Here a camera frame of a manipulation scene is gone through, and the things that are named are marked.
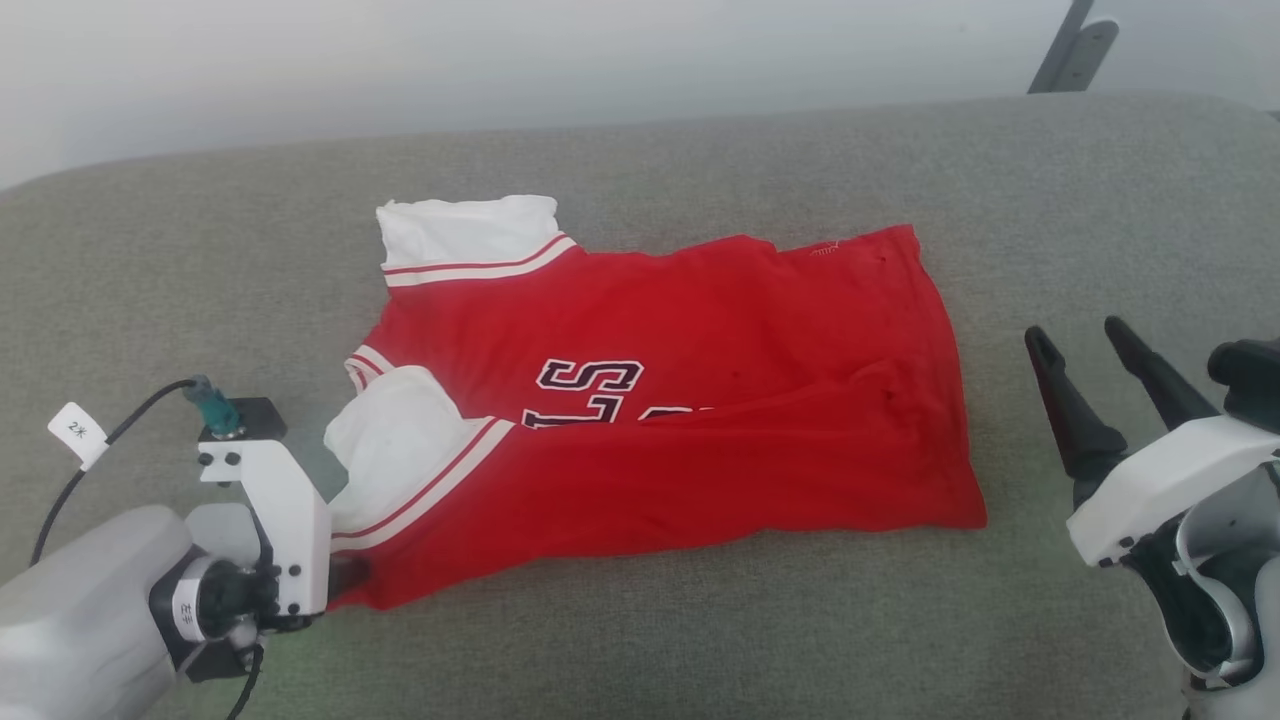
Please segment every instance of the black cable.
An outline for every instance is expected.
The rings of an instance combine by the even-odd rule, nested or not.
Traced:
[[[141,418],[147,410],[151,410],[151,406],[155,405],[161,397],[169,395],[175,389],[182,389],[184,387],[191,387],[193,384],[196,384],[196,380],[186,379],[186,380],[178,380],[175,383],[169,383],[163,388],[157,389],[151,397],[146,400],[146,402],[138,405],[137,410],[131,413],[129,416],[125,418],[123,423],[120,423],[114,430],[111,430],[111,434],[106,436],[106,445],[110,446],[115,441],[120,439],[120,436],[123,436],[125,430],[132,428],[133,423],[137,423],[138,418]],[[72,475],[70,482],[67,483],[67,487],[63,488],[63,492],[58,493],[58,500],[55,500],[54,506],[49,509],[49,515],[45,515],[45,524],[40,528],[40,536],[36,537],[36,547],[35,550],[31,551],[31,565],[40,562],[40,556],[44,555],[45,552],[45,542],[49,541],[49,532],[54,529],[54,520],[58,519],[58,514],[61,511],[63,505],[67,505],[67,498],[72,496],[72,491],[74,491],[76,486],[78,486],[79,482],[83,479],[84,479],[84,470],[77,470],[76,474]]]
[[[262,673],[262,646],[253,646],[253,666],[248,670],[248,678],[244,679],[244,689],[241,691],[239,700],[236,701],[236,706],[232,707],[232,714],[227,716],[227,720],[236,720],[239,717],[244,706],[248,705],[248,693],[253,692],[253,685],[257,684],[257,676]]]

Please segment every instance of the gray fabric surface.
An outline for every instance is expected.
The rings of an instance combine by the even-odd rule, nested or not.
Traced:
[[[545,561],[270,644],[246,717],[1125,717],[1180,714],[1139,582],[1084,568],[1021,346],[1043,323],[1100,414],[1160,432],[1102,318],[1124,315],[1213,398],[1216,343],[1277,334],[1280,126],[1202,97],[1048,95],[645,127],[429,135],[88,168],[0,196],[0,578],[76,462],[67,400],[110,427],[207,373],[271,396],[326,495],[340,368],[384,288],[388,199],[561,200],[593,250],[750,233],[795,246],[914,223],[959,336],[975,533],[769,533],[701,551]],[[224,498],[198,421],[161,404],[54,533]],[[221,717],[238,682],[152,717]]]

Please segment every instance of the white bracket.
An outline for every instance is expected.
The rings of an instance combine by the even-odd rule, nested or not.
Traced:
[[[1089,565],[1126,555],[1166,520],[1276,459],[1280,436],[1226,415],[1183,423],[1117,465],[1066,520]]]
[[[280,615],[316,615],[329,602],[329,506],[274,439],[198,443],[212,457],[202,483],[239,483],[280,566]]]

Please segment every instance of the cable connector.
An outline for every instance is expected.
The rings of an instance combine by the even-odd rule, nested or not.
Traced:
[[[236,406],[223,396],[223,391],[214,387],[205,375],[192,375],[191,387],[183,388],[182,396],[189,400],[205,419],[205,425],[216,439],[233,439],[244,434],[244,425],[241,424],[239,413]]]

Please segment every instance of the metal bracket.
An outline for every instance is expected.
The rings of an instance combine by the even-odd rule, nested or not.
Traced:
[[[1084,24],[1093,0],[1075,0],[1050,45],[1028,94],[1087,90],[1120,35],[1115,20]]]

